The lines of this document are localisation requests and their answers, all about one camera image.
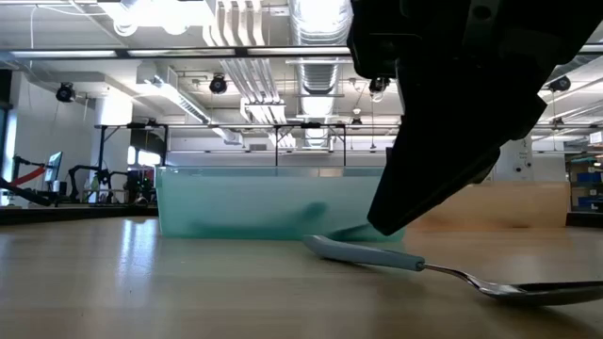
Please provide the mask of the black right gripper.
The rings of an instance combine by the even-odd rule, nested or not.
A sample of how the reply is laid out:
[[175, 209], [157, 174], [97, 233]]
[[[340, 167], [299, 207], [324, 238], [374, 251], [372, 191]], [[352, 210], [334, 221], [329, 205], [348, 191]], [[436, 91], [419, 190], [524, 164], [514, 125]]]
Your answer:
[[499, 83], [399, 81], [405, 114], [367, 219], [391, 235], [493, 171], [501, 146], [525, 136], [546, 104], [536, 94], [565, 61], [557, 0], [399, 0], [418, 51], [509, 67]]

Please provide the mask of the light blue handled spoon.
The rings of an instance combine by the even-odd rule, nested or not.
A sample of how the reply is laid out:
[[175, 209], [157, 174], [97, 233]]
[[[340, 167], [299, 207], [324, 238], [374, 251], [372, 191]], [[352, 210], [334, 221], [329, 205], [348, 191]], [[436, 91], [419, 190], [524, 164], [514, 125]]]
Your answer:
[[487, 297], [512, 305], [561, 306], [603, 299], [603, 281], [494, 283], [458, 269], [429, 264], [420, 256], [335, 241], [323, 235], [307, 235], [303, 244], [314, 254], [329, 260], [448, 274]]

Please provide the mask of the translucent green plastic bin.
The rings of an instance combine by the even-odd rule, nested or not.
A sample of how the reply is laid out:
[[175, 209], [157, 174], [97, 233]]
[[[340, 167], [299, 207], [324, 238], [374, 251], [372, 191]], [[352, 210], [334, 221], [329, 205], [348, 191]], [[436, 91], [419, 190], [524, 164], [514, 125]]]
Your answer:
[[158, 167], [166, 237], [399, 242], [367, 220], [380, 167]]

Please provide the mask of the background storage shelving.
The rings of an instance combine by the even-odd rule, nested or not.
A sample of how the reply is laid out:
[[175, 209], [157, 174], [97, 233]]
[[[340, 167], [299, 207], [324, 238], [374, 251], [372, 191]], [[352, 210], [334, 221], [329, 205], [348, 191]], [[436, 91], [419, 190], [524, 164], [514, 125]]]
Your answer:
[[572, 212], [603, 214], [603, 154], [571, 154], [566, 159]]

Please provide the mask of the black overhead beam with lights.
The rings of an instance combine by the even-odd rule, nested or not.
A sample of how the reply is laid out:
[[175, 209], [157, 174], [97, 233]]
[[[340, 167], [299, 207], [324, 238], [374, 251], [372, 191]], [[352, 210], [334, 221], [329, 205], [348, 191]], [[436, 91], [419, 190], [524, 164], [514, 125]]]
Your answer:
[[104, 60], [104, 59], [206, 59], [271, 57], [350, 57], [350, 49], [338, 45], [238, 46], [162, 49], [23, 49], [0, 50], [0, 60]]

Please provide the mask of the white linear ceiling light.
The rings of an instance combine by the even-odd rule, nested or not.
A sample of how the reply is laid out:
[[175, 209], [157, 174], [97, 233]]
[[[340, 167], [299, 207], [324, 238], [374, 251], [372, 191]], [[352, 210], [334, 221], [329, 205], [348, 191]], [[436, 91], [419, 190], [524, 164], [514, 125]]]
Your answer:
[[136, 82], [143, 95], [162, 98], [176, 105], [200, 124], [209, 124], [211, 122], [211, 118], [200, 104], [197, 104], [184, 92], [160, 76], [156, 74], [153, 76], [138, 76]]

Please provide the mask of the slim background monitor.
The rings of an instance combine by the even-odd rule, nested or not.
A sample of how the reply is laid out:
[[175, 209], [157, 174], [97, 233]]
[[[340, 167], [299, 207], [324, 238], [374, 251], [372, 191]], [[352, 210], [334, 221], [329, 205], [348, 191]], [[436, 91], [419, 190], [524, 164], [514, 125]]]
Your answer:
[[43, 181], [46, 184], [52, 184], [57, 180], [60, 163], [62, 160], [63, 152], [57, 152], [50, 155], [45, 167], [45, 174]]

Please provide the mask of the black background table frame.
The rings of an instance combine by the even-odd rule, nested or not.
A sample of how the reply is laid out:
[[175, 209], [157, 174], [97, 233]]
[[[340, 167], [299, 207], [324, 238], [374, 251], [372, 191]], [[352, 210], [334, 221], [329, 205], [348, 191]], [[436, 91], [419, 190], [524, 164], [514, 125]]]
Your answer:
[[223, 176], [223, 177], [242, 177], [242, 176], [251, 176], [251, 177], [268, 177], [268, 176], [300, 176], [302, 175], [302, 170], [300, 169], [286, 169], [279, 167], [279, 147], [275, 146], [274, 149], [274, 165], [272, 167], [268, 166], [173, 166], [167, 164], [168, 155], [171, 152], [169, 150], [170, 147], [170, 138], [172, 129], [213, 129], [221, 127], [233, 127], [233, 128], [242, 128], [242, 129], [260, 129], [260, 128], [272, 128], [274, 131], [279, 132], [281, 129], [286, 129], [287, 131], [292, 130], [294, 128], [300, 129], [342, 129], [343, 130], [343, 142], [347, 142], [347, 127], [345, 124], [341, 123], [331, 123], [331, 124], [321, 124], [318, 122], [304, 122], [300, 124], [178, 124], [178, 125], [168, 125], [163, 123], [140, 123], [140, 122], [130, 122], [127, 124], [120, 125], [104, 125], [98, 124], [95, 125], [95, 129], [99, 129], [101, 131], [101, 146], [104, 146], [105, 142], [109, 139], [109, 136], [106, 135], [107, 129], [112, 129], [117, 131], [118, 129], [129, 129], [129, 130], [144, 130], [150, 131], [154, 129], [163, 129], [164, 130], [164, 146], [162, 148], [161, 153], [161, 162], [160, 166], [155, 166], [155, 175], [159, 175], [163, 172], [167, 172], [168, 170], [176, 173], [177, 171], [187, 172], [189, 174], [194, 175], [202, 175], [202, 176]]

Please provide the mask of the silver spiral air duct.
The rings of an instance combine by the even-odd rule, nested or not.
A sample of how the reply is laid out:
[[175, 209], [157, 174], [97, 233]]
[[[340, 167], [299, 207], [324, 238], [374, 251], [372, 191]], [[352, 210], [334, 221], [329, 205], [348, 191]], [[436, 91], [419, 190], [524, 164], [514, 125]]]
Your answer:
[[[352, 19], [350, 0], [288, 0], [293, 43], [342, 45]], [[307, 122], [326, 123], [334, 112], [340, 66], [328, 57], [302, 58], [297, 66], [301, 113]]]

